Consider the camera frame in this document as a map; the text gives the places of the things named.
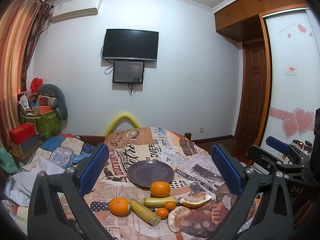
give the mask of television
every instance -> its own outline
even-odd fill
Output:
[[[143,61],[115,60],[113,83],[142,84],[144,73]]]
[[[157,61],[159,32],[107,29],[103,59]]]

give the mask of plate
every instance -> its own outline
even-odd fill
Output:
[[[128,178],[133,183],[150,187],[155,181],[170,182],[173,180],[173,169],[166,163],[160,161],[145,160],[130,165]]]

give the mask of door frame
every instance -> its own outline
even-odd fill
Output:
[[[284,6],[280,8],[276,8],[273,10],[265,11],[263,13],[259,14],[260,18],[260,23],[262,26],[262,32],[263,32],[263,38],[261,39],[255,39],[251,41],[244,41],[243,45],[257,42],[257,41],[264,41],[265,45],[265,50],[266,50],[266,65],[267,65],[267,75],[266,75],[266,97],[264,100],[264,106],[263,106],[263,111],[262,111],[262,118],[261,118],[261,124],[259,128],[259,132],[257,135],[257,139],[254,142],[254,145],[261,145],[262,138],[264,135],[264,131],[267,126],[267,120],[268,120],[268,115],[269,115],[269,109],[270,109],[270,100],[271,100],[271,89],[272,89],[272,58],[271,58],[271,46],[270,46],[270,40],[269,40],[269,35],[268,35],[268,29],[266,26],[265,19],[263,18],[265,15],[271,14],[271,13],[276,13],[280,11],[285,11],[285,10],[290,10],[290,9],[296,9],[296,8],[303,8],[303,7],[308,7],[307,4],[302,3],[302,4],[294,4],[294,5],[289,5],[289,6]],[[241,101],[240,101],[240,109],[239,109],[239,116],[238,116],[238,122],[236,126],[236,132],[235,132],[235,140],[237,140],[238,132],[239,132],[239,124],[240,120],[242,117],[242,110],[243,110],[243,102],[244,102],[244,92],[245,92],[245,71],[246,71],[246,66],[245,66],[245,49],[244,46],[242,48],[243,51],[243,78],[242,78],[242,92],[241,92]]]

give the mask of yellow foam tube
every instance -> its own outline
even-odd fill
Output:
[[[133,124],[134,128],[141,127],[141,125],[137,122],[137,120],[131,114],[122,113],[122,114],[119,114],[115,119],[112,120],[111,124],[106,129],[104,136],[109,135],[112,132],[113,128],[116,126],[116,124],[123,118],[128,119]]]

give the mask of air conditioner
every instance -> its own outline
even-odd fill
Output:
[[[60,22],[72,18],[97,15],[101,0],[72,0],[57,4],[52,15],[52,22]]]

